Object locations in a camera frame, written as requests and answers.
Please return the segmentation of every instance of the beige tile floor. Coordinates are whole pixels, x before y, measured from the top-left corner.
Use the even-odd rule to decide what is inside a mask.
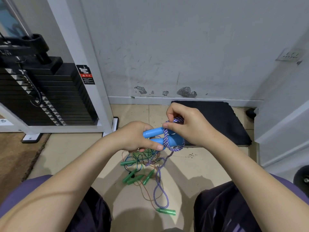
[[[115,105],[112,104],[114,116],[120,118],[119,127],[130,121],[140,120],[154,128],[166,121],[167,106],[161,105]],[[241,123],[253,139],[253,123],[247,119],[243,108],[233,108]],[[55,174],[66,166],[101,134],[52,134],[44,151],[41,153],[29,178],[45,174]],[[256,159],[256,145],[241,147],[242,151]],[[108,203],[113,215],[112,231],[163,231],[179,228],[193,231],[193,204],[196,196],[204,189],[210,189],[230,180],[230,177],[203,148],[184,148],[176,152],[162,170],[164,190],[169,196],[170,209],[176,210],[176,216],[157,213],[150,202],[143,199],[140,187],[124,185],[121,180],[127,172],[119,163],[122,151],[116,153],[102,170],[93,187]],[[150,195],[155,181],[146,185]],[[166,204],[162,196],[158,202]]]

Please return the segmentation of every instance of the black rubber mat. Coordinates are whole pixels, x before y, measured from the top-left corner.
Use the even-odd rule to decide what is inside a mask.
[[[208,122],[238,146],[249,146],[252,141],[245,128],[226,102],[173,101],[187,107],[197,108]],[[185,141],[186,146],[194,146]]]

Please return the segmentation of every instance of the green jump rope handle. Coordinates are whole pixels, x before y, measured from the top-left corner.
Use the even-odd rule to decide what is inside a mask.
[[[143,185],[145,186],[146,183],[149,181],[149,179],[151,178],[151,176],[153,175],[153,173],[155,172],[155,169],[153,169],[148,176],[145,178],[145,180],[143,181]]]
[[[137,177],[134,177],[133,179],[131,178],[131,179],[129,179],[129,180],[127,181],[127,184],[130,185],[130,184],[132,184],[132,183],[134,183],[134,182],[137,182],[137,181],[140,180],[143,176],[144,176],[144,175],[138,175]]]
[[[129,161],[120,162],[120,166],[130,165],[130,164],[136,164],[136,160],[129,160]]]
[[[133,174],[136,172],[136,169],[134,169],[134,171],[130,172],[123,180],[122,182],[125,184],[130,178],[131,176],[133,176]]]
[[[176,210],[157,208],[156,211],[160,212],[160,213],[170,214],[170,215],[173,215],[173,216],[176,215]]]

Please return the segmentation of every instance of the black wheel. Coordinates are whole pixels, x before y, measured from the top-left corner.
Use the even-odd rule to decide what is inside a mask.
[[[252,120],[254,120],[254,118],[257,116],[257,115],[254,113],[254,110],[255,110],[255,108],[249,108],[249,109],[246,111],[247,117],[249,117],[249,118],[252,119]]]
[[[303,166],[296,172],[293,183],[309,197],[309,165]]]

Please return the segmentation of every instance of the wall outlet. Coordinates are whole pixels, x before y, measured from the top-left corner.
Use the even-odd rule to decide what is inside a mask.
[[[290,61],[297,62],[304,55],[303,49],[290,49],[285,48],[279,57],[276,59],[277,61]]]

